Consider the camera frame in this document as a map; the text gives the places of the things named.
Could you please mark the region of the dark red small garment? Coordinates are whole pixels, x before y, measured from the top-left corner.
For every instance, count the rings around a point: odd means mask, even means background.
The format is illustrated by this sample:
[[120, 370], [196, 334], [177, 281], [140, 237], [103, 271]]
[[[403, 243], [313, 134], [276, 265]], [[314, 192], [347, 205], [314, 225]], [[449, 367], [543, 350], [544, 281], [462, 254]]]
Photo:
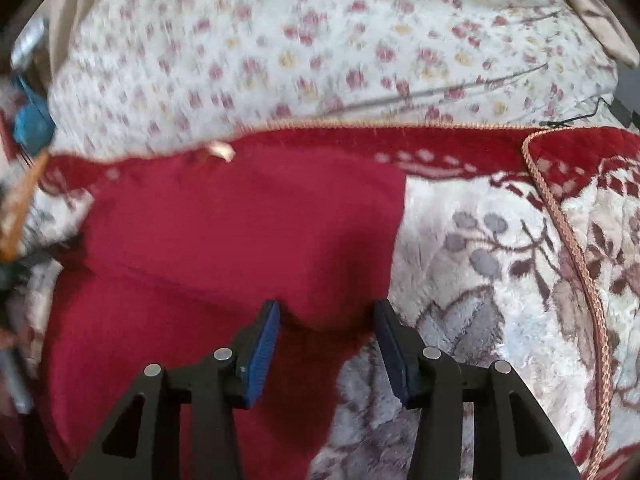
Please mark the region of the dark red small garment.
[[387, 295], [406, 178], [338, 151], [242, 148], [140, 162], [102, 188], [55, 284], [43, 420], [72, 468], [145, 365], [198, 362], [281, 307], [265, 390], [236, 418], [251, 479], [303, 479], [343, 364]]

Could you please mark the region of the orange checkered pillow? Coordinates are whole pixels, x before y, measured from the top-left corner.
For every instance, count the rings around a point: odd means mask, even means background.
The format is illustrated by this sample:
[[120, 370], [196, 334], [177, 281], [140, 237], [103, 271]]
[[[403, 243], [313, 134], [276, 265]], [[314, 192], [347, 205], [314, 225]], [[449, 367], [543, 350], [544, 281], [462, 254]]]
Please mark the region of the orange checkered pillow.
[[49, 163], [47, 151], [40, 152], [27, 164], [17, 184], [9, 190], [9, 195], [1, 201], [1, 261], [9, 262], [16, 258], [24, 222], [26, 220], [32, 196]]

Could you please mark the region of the white floral quilt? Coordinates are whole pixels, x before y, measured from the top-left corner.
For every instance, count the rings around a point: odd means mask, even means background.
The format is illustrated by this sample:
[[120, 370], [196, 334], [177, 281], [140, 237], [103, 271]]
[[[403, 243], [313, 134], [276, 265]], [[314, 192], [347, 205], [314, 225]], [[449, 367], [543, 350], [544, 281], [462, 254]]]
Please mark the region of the white floral quilt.
[[51, 150], [111, 162], [296, 118], [539, 124], [616, 84], [566, 0], [99, 0], [52, 82]]

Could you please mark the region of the red white floral plush blanket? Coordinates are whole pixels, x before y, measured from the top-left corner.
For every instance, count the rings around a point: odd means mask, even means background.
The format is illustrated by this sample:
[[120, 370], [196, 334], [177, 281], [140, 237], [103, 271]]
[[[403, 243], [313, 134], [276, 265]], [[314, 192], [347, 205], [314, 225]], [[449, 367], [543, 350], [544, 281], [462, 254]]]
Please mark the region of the red white floral plush blanket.
[[[55, 205], [82, 224], [140, 162], [242, 148], [338, 151], [406, 178], [386, 299], [456, 361], [512, 364], [585, 479], [639, 471], [639, 139], [611, 127], [281, 122], [177, 155], [55, 156]], [[373, 328], [338, 372], [303, 479], [401, 479], [419, 416], [393, 395]]]

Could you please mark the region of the blue plastic bag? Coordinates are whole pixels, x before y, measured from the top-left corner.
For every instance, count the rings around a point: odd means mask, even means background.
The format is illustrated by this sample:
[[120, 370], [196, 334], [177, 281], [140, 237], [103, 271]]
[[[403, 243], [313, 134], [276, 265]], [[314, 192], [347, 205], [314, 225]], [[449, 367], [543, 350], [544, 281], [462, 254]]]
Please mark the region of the blue plastic bag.
[[37, 156], [52, 141], [55, 124], [47, 102], [17, 76], [15, 81], [26, 96], [26, 104], [17, 112], [14, 120], [13, 139], [29, 157]]

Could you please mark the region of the beige cloth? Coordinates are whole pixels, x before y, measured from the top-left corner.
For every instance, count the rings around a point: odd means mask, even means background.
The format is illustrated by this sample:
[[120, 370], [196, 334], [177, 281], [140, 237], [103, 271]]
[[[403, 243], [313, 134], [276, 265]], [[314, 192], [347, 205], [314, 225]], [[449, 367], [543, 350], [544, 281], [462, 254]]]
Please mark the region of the beige cloth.
[[639, 50], [604, 0], [567, 2], [611, 58], [631, 68], [639, 66]]

